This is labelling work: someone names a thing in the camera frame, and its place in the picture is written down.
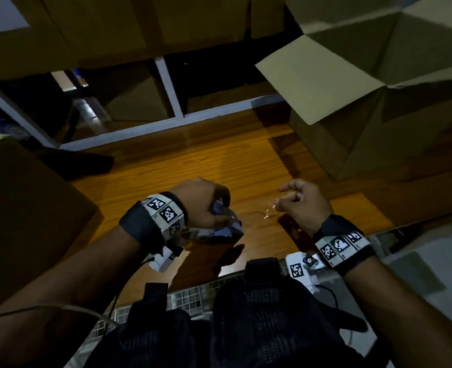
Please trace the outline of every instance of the wristband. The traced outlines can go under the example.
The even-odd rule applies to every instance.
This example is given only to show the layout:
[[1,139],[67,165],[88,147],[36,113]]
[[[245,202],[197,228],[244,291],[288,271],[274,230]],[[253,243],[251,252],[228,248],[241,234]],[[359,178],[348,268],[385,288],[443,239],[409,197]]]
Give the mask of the wristband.
[[335,214],[327,218],[313,238],[325,261],[340,275],[374,255],[371,243],[363,232]]
[[146,253],[161,253],[164,243],[186,225],[186,210],[171,192],[150,195],[135,203],[120,219],[120,226]]

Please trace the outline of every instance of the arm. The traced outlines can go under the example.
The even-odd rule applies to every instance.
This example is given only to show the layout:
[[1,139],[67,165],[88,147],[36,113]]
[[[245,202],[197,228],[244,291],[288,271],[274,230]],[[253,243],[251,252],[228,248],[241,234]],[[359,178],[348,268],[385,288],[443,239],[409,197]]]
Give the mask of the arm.
[[[293,190],[276,204],[318,241],[332,213],[316,185],[296,179],[281,186]],[[354,226],[343,219],[331,235],[347,234]],[[334,267],[380,337],[389,343],[400,366],[452,366],[452,321],[403,284],[365,247]]]
[[[224,186],[194,179],[175,186],[170,192],[186,209],[192,227],[223,227],[231,221],[231,217],[213,216],[209,212],[211,203],[219,198],[229,206],[229,191]],[[118,225],[28,284],[0,305],[0,312],[57,303],[84,306],[102,313],[139,268],[149,253],[146,248],[155,245],[146,237],[140,237],[138,241]],[[0,317],[0,366],[63,366],[96,321],[91,315],[57,309]]]

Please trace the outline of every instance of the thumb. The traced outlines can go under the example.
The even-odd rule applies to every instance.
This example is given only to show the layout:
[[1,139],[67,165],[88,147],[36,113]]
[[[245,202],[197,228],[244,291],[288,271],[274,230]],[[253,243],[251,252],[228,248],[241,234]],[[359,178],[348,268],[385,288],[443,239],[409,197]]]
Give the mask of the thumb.
[[214,229],[222,229],[234,222],[234,218],[229,215],[215,215]]
[[288,215],[292,216],[296,209],[296,204],[297,203],[288,199],[278,199],[275,204],[275,209],[278,212],[286,212]]

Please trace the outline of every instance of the wooden table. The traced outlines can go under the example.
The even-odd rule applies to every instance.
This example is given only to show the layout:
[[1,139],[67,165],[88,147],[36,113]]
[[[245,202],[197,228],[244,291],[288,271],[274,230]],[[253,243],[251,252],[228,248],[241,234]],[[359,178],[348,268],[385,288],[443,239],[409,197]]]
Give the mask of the wooden table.
[[194,244],[163,274],[144,266],[119,305],[140,299],[146,282],[168,282],[176,290],[243,270],[251,259],[296,252],[278,216],[265,218],[278,187],[292,177],[320,185],[335,212],[368,235],[452,212],[452,125],[419,157],[334,182],[286,123],[289,111],[284,103],[271,105],[91,150],[115,157],[111,173],[74,182],[105,216],[94,238],[137,200],[197,176],[229,187],[245,232],[238,243],[244,248]]

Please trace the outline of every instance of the qr code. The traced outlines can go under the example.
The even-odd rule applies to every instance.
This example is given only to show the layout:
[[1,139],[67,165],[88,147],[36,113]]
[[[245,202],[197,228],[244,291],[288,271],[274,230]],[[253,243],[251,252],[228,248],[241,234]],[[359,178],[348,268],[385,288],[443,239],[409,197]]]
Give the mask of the qr code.
[[173,219],[175,219],[178,216],[175,213],[175,211],[171,209],[169,206],[167,206],[165,210],[161,211],[160,215],[167,223],[170,223],[171,221],[173,221]]
[[304,276],[303,268],[300,263],[292,264],[291,267],[291,274],[293,278],[299,278],[300,276]]
[[159,208],[161,208],[163,205],[164,205],[164,201],[161,201],[160,199],[154,199],[147,206],[154,210],[159,210]]
[[345,235],[347,237],[347,239],[349,239],[350,241],[352,241],[352,243],[355,243],[356,241],[359,241],[362,239],[362,235],[359,234],[356,231],[351,232],[350,234]]
[[335,239],[330,241],[330,243],[336,250],[339,251],[339,253],[347,249],[350,245],[342,236],[337,236]]
[[327,260],[331,260],[333,257],[337,255],[337,253],[335,253],[328,244],[322,247],[320,249],[320,252],[325,256]]
[[175,233],[178,232],[179,229],[180,229],[180,222],[176,221],[169,227],[169,235],[173,236]]

